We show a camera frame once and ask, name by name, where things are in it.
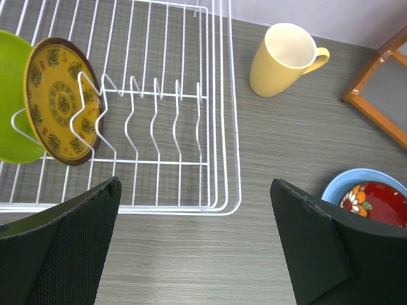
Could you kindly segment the yellow brown patterned plate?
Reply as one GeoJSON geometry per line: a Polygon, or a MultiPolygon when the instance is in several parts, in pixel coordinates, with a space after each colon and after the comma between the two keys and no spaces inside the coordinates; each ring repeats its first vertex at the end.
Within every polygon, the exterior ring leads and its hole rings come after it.
{"type": "Polygon", "coordinates": [[[38,142],[57,161],[79,166],[100,143],[104,103],[83,52],[61,37],[40,41],[25,66],[24,104],[38,142]]]}

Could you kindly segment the red floral plate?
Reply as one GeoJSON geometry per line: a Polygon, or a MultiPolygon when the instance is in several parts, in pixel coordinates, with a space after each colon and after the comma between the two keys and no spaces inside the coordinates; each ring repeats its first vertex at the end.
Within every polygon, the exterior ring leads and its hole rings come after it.
{"type": "Polygon", "coordinates": [[[339,207],[378,222],[406,228],[406,196],[382,182],[367,181],[352,186],[339,207]]]}

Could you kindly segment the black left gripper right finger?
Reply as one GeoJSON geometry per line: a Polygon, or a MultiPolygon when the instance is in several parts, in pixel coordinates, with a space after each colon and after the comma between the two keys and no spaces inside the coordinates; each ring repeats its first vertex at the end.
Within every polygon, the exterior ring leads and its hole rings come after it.
{"type": "Polygon", "coordinates": [[[406,304],[406,229],[367,219],[282,179],[270,188],[297,304],[406,304]]]}

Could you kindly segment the light blue bear plate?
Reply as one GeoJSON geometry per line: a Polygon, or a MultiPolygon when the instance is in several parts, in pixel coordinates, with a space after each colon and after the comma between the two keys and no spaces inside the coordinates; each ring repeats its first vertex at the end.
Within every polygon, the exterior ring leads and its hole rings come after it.
{"type": "Polygon", "coordinates": [[[354,168],[336,176],[325,188],[322,199],[339,207],[343,195],[352,186],[367,181],[388,184],[406,196],[406,186],[390,175],[369,168],[354,168]]]}

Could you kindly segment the lime green plate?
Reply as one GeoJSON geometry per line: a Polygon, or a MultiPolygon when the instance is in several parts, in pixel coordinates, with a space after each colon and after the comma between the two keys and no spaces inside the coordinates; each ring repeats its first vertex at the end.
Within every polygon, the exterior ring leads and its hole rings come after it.
{"type": "Polygon", "coordinates": [[[24,70],[32,46],[8,31],[1,31],[1,160],[30,163],[44,154],[41,145],[17,132],[11,117],[24,106],[24,70]]]}

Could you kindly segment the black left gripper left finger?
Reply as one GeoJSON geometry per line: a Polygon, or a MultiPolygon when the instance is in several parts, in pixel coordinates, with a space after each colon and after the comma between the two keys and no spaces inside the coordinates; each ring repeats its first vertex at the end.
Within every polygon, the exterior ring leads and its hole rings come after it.
{"type": "Polygon", "coordinates": [[[119,178],[111,177],[1,225],[1,304],[93,304],[121,192],[119,178]]]}

